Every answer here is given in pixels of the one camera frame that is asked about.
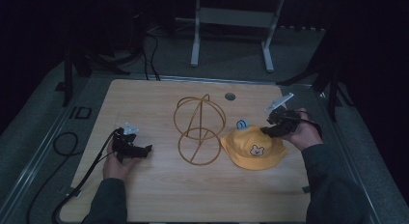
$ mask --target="cap logo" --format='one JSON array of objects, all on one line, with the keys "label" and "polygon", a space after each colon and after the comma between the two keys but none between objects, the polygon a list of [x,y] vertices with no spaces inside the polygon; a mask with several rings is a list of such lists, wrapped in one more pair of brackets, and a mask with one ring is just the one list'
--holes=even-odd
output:
[{"label": "cap logo", "polygon": [[264,147],[257,147],[257,145],[253,145],[253,149],[250,150],[250,154],[253,157],[260,157],[264,154]]}]

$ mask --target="yellow cap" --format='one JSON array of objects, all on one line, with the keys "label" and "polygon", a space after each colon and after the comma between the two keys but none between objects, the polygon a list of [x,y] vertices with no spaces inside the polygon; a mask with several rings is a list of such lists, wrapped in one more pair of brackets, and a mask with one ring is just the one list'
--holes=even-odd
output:
[{"label": "yellow cap", "polygon": [[280,138],[271,138],[260,130],[261,126],[235,129],[220,142],[231,160],[239,167],[263,170],[276,166],[286,155]]}]

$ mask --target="copper wire frame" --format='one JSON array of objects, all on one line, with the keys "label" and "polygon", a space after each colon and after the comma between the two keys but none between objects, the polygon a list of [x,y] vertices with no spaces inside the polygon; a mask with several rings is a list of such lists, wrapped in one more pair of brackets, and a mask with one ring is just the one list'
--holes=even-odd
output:
[{"label": "copper wire frame", "polygon": [[[192,115],[192,117],[191,117],[191,119],[190,119],[189,126],[188,126],[187,130],[183,131],[183,130],[181,130],[181,129],[177,126],[177,112],[178,112],[179,108],[180,108],[182,105],[184,105],[184,104],[186,104],[186,103],[188,103],[188,102],[191,102],[191,101],[198,101],[199,103],[198,103],[198,105],[196,106],[195,110],[193,111],[193,115]],[[204,103],[207,104],[207,105],[209,105],[209,106],[211,106],[211,107],[219,114],[219,116],[220,116],[220,118],[221,118],[221,120],[222,120],[222,127],[221,127],[217,132],[215,132],[215,131],[213,131],[213,130],[210,130],[210,129],[208,129],[208,128],[202,126],[202,124],[203,124],[203,119],[202,119],[202,117],[203,117],[203,106],[204,106]],[[200,115],[200,116],[199,116],[199,127],[192,127],[193,120],[195,119],[196,114],[198,113],[198,110],[200,111],[200,114],[199,114],[199,115]],[[180,134],[181,134],[181,136],[180,136],[180,138],[179,138],[179,140],[178,140],[178,143],[177,143],[177,149],[178,149],[178,151],[179,151],[180,156],[181,156],[185,161],[187,161],[188,163],[193,164],[193,165],[207,165],[207,164],[210,164],[211,162],[213,162],[214,160],[216,160],[216,158],[219,156],[219,154],[220,154],[220,152],[221,152],[221,149],[222,149],[222,146],[221,146],[221,144],[220,144],[220,138],[218,137],[218,135],[223,131],[223,129],[224,129],[225,126],[226,126],[226,114],[225,114],[225,112],[223,111],[223,109],[222,109],[218,104],[216,104],[216,103],[210,101],[210,95],[209,95],[209,94],[204,95],[202,98],[196,98],[196,97],[186,97],[186,98],[182,98],[182,99],[177,103],[177,109],[175,110],[175,113],[174,113],[174,124],[175,124],[175,127],[177,128],[178,132],[180,132]],[[190,136],[190,135],[189,135],[189,132],[192,131],[192,130],[198,130],[198,131],[199,131],[199,137]],[[198,145],[196,151],[194,152],[194,154],[192,155],[192,157],[191,157],[190,159],[188,159],[188,158],[187,158],[185,155],[183,155],[183,153],[181,152],[180,143],[181,143],[181,139],[182,139],[183,137],[187,137],[187,138],[190,138],[190,139],[198,140],[198,141],[199,141],[199,145]],[[202,146],[203,141],[204,141],[204,140],[211,139],[211,138],[213,138],[213,137],[216,137],[217,143],[218,143],[218,145],[219,145],[219,149],[218,149],[217,155],[216,155],[214,158],[212,158],[210,161],[208,161],[208,162],[204,162],[204,163],[194,162],[193,160],[194,160],[194,158],[195,158],[197,152],[199,151],[200,147]]]}]

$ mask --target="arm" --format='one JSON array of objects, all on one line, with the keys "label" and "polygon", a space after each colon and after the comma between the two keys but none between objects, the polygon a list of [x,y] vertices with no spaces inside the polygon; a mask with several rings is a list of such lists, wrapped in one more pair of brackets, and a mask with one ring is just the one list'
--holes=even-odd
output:
[{"label": "arm", "polygon": [[90,213],[85,224],[126,223],[126,195],[124,181],[137,159],[132,158],[126,164],[121,164],[112,152],[112,142],[108,145],[104,169],[104,180],[91,203]]},{"label": "arm", "polygon": [[[308,119],[304,109],[299,114]],[[348,177],[339,158],[323,144],[313,126],[301,122],[283,139],[300,150],[304,158],[311,191],[307,223],[368,222],[369,205],[364,192]]]},{"label": "arm", "polygon": [[126,197],[122,180],[105,179],[91,203],[90,213],[83,223],[126,223]]}]

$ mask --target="sleeve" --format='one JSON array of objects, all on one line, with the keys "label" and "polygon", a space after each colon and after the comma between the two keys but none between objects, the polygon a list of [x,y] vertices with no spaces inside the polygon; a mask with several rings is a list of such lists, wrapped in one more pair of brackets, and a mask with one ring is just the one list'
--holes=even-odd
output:
[{"label": "sleeve", "polygon": [[126,196],[122,180],[105,179],[91,203],[90,213],[82,223],[117,224],[126,223]]},{"label": "sleeve", "polygon": [[311,191],[307,223],[368,223],[368,199],[325,145],[302,152]]}]

